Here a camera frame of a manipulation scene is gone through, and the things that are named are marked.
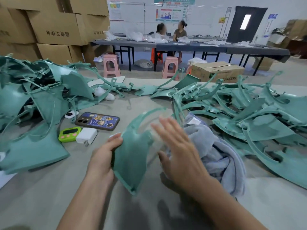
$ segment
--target poster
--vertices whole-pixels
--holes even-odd
[[[225,17],[220,17],[219,18],[219,23],[225,23]]]
[[[108,3],[110,21],[124,21],[122,18],[122,0],[106,0]]]
[[[272,23],[274,22],[274,20],[276,19],[276,17],[277,17],[277,14],[270,14],[269,15],[267,23],[266,23],[265,30],[264,30],[264,34],[263,34],[264,38],[270,36],[270,34],[271,34],[271,26],[272,26]]]
[[[194,5],[195,0],[154,0],[162,6],[156,9],[156,21],[179,22],[186,20],[188,5]]]

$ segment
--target gray towel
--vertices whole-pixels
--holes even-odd
[[[201,119],[191,113],[186,116],[183,129],[195,144],[209,174],[216,178],[233,197],[243,195],[245,166],[233,147],[214,135]],[[171,151],[167,150],[166,154],[171,159]]]

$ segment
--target floor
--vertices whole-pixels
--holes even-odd
[[[128,54],[123,53],[123,64],[120,64],[119,67],[121,69],[121,74],[129,77],[129,78],[149,78],[149,79],[157,79],[162,78],[162,69],[163,64],[158,62],[156,72],[151,69],[143,69],[138,67],[137,65],[131,65],[131,72],[129,72],[129,64],[128,64]],[[151,51],[144,51],[142,48],[135,48],[134,49],[134,61],[139,59],[147,59],[150,60]],[[185,67],[188,68],[188,60],[192,59],[193,53],[192,52],[184,52],[182,55],[182,63],[179,65],[179,68]],[[195,57],[201,58],[201,53],[195,55]],[[228,62],[230,55],[221,53],[219,56],[218,61],[226,61]],[[239,65],[242,55],[233,55],[231,63]],[[215,56],[207,56],[208,62],[214,62]],[[268,82],[271,77],[278,71],[283,71],[284,73],[280,76],[275,77],[273,84],[276,85],[300,85],[300,86],[307,86],[307,76],[306,76],[306,69],[307,69],[307,60],[299,59],[296,57],[291,57],[286,63],[281,63],[276,61],[269,71],[257,71],[255,76],[252,76],[254,69],[252,65],[254,64],[255,59],[250,57],[248,63],[246,64],[245,71],[243,75],[247,75],[248,78],[245,80],[245,83],[256,83],[256,84],[263,84]]]

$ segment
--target smartphone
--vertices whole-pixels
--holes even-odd
[[[75,121],[75,125],[113,131],[116,128],[118,122],[119,117],[117,116],[84,112]]]

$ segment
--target door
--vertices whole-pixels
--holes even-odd
[[[236,6],[226,42],[252,42],[267,8]]]

